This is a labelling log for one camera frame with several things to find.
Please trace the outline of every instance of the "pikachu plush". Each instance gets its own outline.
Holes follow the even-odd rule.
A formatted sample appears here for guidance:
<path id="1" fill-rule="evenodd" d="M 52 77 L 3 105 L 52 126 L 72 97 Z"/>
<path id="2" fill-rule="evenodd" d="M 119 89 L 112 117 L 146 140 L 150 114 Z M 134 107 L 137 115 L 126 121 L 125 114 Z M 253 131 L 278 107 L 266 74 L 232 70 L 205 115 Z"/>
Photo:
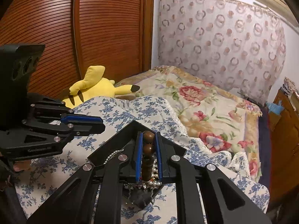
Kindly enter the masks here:
<path id="1" fill-rule="evenodd" d="M 61 94 L 65 106 L 73 109 L 81 103 L 97 96 L 113 98 L 115 95 L 135 93 L 140 89 L 137 85 L 114 87 L 115 81 L 104 78 L 104 71 L 104 66 L 90 66 L 83 80 L 76 82 L 69 90 L 65 90 Z"/>

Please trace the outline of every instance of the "curtain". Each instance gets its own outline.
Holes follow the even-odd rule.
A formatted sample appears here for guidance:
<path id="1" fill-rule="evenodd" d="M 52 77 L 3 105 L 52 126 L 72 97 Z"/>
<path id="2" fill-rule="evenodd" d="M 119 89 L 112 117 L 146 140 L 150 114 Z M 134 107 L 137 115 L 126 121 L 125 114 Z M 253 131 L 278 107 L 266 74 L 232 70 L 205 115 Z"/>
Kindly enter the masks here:
<path id="1" fill-rule="evenodd" d="M 275 14 L 236 0 L 160 0 L 159 18 L 160 65 L 267 101 L 286 57 Z"/>

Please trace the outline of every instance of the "black ear tip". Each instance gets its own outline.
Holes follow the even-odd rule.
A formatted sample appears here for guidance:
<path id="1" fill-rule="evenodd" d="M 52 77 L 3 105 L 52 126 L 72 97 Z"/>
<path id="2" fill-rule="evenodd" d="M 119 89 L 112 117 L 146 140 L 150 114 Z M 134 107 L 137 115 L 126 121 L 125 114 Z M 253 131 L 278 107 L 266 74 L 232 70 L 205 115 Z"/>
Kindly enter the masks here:
<path id="1" fill-rule="evenodd" d="M 137 85 L 132 85 L 132 87 L 131 87 L 131 92 L 132 92 L 132 93 L 135 93 L 135 92 L 137 92 L 139 89 L 140 89 L 139 86 L 137 86 Z"/>

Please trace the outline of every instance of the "pink flower pattern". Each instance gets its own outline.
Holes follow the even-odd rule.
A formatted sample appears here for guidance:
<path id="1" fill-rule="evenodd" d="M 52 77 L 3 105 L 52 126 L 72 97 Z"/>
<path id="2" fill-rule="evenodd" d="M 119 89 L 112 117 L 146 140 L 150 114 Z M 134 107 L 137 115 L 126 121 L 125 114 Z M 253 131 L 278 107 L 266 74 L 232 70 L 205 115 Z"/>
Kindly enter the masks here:
<path id="1" fill-rule="evenodd" d="M 248 145 L 253 145 L 253 141 L 239 141 L 238 144 L 242 147 L 245 148 Z"/>
<path id="2" fill-rule="evenodd" d="M 203 87 L 197 88 L 195 86 L 184 86 L 180 87 L 178 91 L 184 99 L 192 102 L 196 106 L 199 106 L 200 102 L 208 96 L 207 91 Z"/>
<path id="3" fill-rule="evenodd" d="M 231 148 L 231 143 L 225 141 L 222 136 L 216 136 L 211 132 L 200 133 L 199 138 L 213 153 Z"/>
<path id="4" fill-rule="evenodd" d="M 250 175 L 255 176 L 258 173 L 258 163 L 256 160 L 251 160 L 249 162 L 249 170 L 250 170 Z"/>
<path id="5" fill-rule="evenodd" d="M 250 111 L 254 111 L 254 105 L 252 104 L 252 102 L 248 101 L 248 100 L 244 100 L 243 102 L 239 103 L 237 106 L 237 108 L 243 108 L 246 110 L 250 110 Z"/>
<path id="6" fill-rule="evenodd" d="M 203 84 L 206 86 L 206 87 L 212 87 L 213 84 L 209 83 L 209 82 L 206 82 L 206 81 L 203 81 Z"/>
<path id="7" fill-rule="evenodd" d="M 240 123 L 242 121 L 241 115 L 237 114 L 234 110 L 228 112 L 229 117 L 231 117 L 236 122 Z"/>
<path id="8" fill-rule="evenodd" d="M 199 121 L 202 121 L 207 117 L 202 111 L 194 112 L 193 114 L 199 118 Z"/>

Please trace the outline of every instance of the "floral bedspread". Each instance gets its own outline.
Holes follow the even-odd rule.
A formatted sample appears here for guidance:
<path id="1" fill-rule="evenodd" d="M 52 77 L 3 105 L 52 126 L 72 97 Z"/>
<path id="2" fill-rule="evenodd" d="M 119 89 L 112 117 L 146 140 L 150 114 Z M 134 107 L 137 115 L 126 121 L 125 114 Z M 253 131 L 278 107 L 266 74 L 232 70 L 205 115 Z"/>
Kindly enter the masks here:
<path id="1" fill-rule="evenodd" d="M 191 137 L 199 137 L 211 152 L 245 152 L 251 178 L 258 182 L 260 108 L 174 66 L 156 67 L 126 78 L 116 86 L 135 84 L 135 97 L 167 99 Z"/>
<path id="2" fill-rule="evenodd" d="M 93 151 L 132 120 L 160 131 L 166 138 L 186 147 L 185 158 L 193 164 L 205 166 L 207 163 L 215 163 L 259 208 L 266 211 L 269 191 L 265 186 L 248 178 L 249 165 L 245 153 L 237 153 L 233 158 L 228 151 L 211 153 L 201 139 L 187 136 L 186 128 L 165 99 L 144 96 L 127 101 L 97 97 L 74 110 L 76 113 L 101 116 L 106 130 L 100 135 L 76 137 L 65 146 L 61 155 L 34 159 L 31 170 L 19 175 L 16 192 L 27 217 L 69 176 L 88 162 L 87 157 Z M 176 213 L 175 184 L 167 184 L 154 198 L 153 204 L 149 204 L 144 210 L 124 198 L 121 223 L 176 223 Z"/>

